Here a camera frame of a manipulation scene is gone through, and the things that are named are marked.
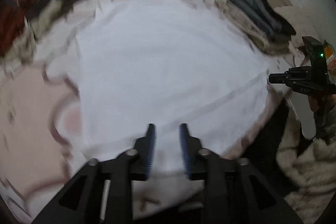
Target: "stack of folded clothes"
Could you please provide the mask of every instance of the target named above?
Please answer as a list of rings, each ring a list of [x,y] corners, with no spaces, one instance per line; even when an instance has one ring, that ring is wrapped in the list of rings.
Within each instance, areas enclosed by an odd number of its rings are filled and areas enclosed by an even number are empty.
[[[289,41],[296,31],[267,0],[217,0],[217,5],[263,52],[288,52]]]

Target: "dark fabric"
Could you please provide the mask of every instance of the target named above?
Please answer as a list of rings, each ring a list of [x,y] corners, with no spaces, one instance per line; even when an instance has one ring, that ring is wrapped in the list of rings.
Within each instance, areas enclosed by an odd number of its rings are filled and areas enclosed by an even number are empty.
[[[300,127],[300,141],[296,150],[296,155],[300,156],[311,145],[313,140],[307,140],[302,134],[302,128]]]
[[[156,215],[134,221],[134,224],[201,224],[201,209],[179,212],[173,207]]]
[[[229,0],[242,10],[258,28],[264,32],[270,42],[288,44],[296,31],[290,23],[278,15],[267,0]]]
[[[275,114],[260,131],[254,143],[242,155],[242,157],[250,160],[282,197],[298,190],[298,187],[282,173],[276,162],[276,155],[287,117],[288,107],[283,100]]]
[[[333,100],[321,99],[321,101],[322,103],[319,103],[321,111],[314,113],[316,138],[325,140],[329,145],[331,142],[336,142],[336,106]]]

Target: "white cloth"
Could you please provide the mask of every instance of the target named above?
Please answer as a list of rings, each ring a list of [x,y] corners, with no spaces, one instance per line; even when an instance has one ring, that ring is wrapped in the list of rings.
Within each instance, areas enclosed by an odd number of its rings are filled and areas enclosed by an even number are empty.
[[[222,153],[257,121],[268,64],[218,14],[181,0],[125,0],[77,36],[83,135],[114,158],[157,126],[154,174],[182,173],[178,126]]]

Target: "fur blanket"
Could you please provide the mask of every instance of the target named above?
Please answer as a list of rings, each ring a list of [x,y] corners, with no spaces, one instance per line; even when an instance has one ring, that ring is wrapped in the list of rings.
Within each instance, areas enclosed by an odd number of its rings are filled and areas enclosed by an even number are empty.
[[[285,197],[305,224],[315,223],[336,190],[336,141],[329,145],[315,138],[299,156],[300,122],[290,109],[277,162],[284,174],[300,187]]]

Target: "person's arm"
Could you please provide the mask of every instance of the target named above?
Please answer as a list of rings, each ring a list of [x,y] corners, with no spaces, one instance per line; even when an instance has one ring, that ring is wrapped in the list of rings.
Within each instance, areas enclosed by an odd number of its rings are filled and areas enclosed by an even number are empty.
[[[323,111],[319,111],[321,106],[318,100],[308,97],[310,109],[314,112],[316,138],[322,138],[328,144],[336,134],[336,95],[321,98],[324,103]]]

